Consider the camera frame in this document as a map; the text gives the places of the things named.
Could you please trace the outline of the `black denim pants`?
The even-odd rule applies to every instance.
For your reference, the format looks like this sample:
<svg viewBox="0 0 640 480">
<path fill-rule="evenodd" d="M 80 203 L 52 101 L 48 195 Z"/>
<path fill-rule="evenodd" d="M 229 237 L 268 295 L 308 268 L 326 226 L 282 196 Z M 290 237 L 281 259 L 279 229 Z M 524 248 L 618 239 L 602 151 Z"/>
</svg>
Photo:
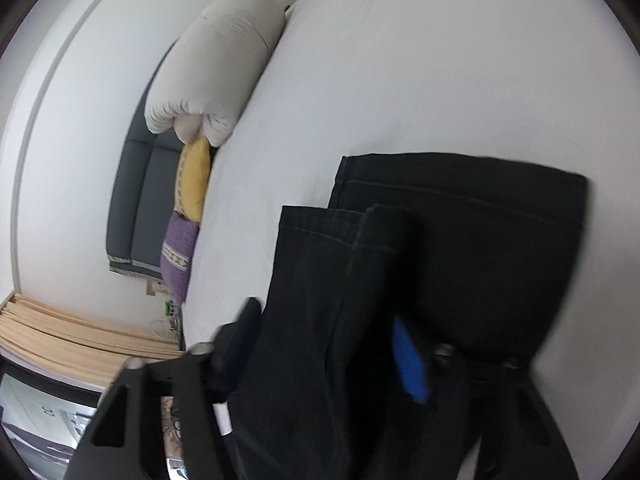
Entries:
<svg viewBox="0 0 640 480">
<path fill-rule="evenodd" d="M 410 479 L 427 412 L 400 381 L 396 322 L 526 370 L 585 229 L 580 174 L 489 157 L 346 157 L 323 208 L 286 206 L 262 329 L 230 396 L 242 479 Z"/>
</svg>

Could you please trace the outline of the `purple patterned pillow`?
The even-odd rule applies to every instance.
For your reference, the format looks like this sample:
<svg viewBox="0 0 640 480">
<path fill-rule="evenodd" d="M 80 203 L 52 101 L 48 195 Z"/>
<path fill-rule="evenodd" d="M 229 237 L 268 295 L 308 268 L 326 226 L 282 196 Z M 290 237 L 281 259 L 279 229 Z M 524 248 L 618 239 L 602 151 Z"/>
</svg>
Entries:
<svg viewBox="0 0 640 480">
<path fill-rule="evenodd" d="M 198 232 L 197 223 L 172 213 L 160 250 L 160 274 L 176 304 L 186 300 Z"/>
</svg>

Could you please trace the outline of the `dark grey upholstered headboard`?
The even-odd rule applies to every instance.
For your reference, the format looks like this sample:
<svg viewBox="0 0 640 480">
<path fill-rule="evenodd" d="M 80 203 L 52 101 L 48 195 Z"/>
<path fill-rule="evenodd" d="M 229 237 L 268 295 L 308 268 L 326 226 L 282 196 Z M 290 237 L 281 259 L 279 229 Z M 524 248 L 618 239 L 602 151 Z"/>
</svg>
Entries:
<svg viewBox="0 0 640 480">
<path fill-rule="evenodd" d="M 149 132 L 144 117 L 147 97 L 144 94 L 138 103 L 120 154 L 105 251 L 112 272 L 159 281 L 182 143 L 174 130 Z"/>
</svg>

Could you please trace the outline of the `yellow patterned pillow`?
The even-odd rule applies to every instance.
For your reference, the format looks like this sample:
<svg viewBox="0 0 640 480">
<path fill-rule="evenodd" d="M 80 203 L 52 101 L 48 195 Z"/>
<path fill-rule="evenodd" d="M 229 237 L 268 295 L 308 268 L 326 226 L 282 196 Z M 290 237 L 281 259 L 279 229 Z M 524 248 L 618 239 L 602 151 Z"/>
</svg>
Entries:
<svg viewBox="0 0 640 480">
<path fill-rule="evenodd" d="M 176 174 L 175 211 L 184 218 L 201 223 L 208 187 L 212 154 L 204 136 L 183 148 Z"/>
</svg>

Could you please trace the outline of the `white bed mattress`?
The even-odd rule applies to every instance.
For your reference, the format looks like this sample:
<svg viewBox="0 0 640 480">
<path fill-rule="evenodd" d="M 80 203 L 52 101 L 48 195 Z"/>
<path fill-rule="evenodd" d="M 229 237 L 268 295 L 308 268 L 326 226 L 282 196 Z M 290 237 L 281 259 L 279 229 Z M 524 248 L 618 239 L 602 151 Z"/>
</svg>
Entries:
<svg viewBox="0 0 640 480">
<path fill-rule="evenodd" d="M 639 421 L 639 57 L 603 0 L 297 0 L 215 159 L 186 341 L 265 296 L 283 206 L 326 206 L 344 156 L 407 152 L 592 181 L 536 381 L 578 474 L 603 478 Z"/>
</svg>

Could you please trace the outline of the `folded beige duvet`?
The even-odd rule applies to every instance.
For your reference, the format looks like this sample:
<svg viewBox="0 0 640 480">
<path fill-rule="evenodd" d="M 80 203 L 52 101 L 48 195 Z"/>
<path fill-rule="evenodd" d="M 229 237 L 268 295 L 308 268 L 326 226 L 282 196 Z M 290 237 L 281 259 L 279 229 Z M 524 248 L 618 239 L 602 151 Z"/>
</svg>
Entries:
<svg viewBox="0 0 640 480">
<path fill-rule="evenodd" d="M 160 63 L 144 118 L 149 132 L 174 130 L 184 144 L 204 136 L 219 148 L 238 123 L 280 40 L 277 0 L 215 0 Z"/>
</svg>

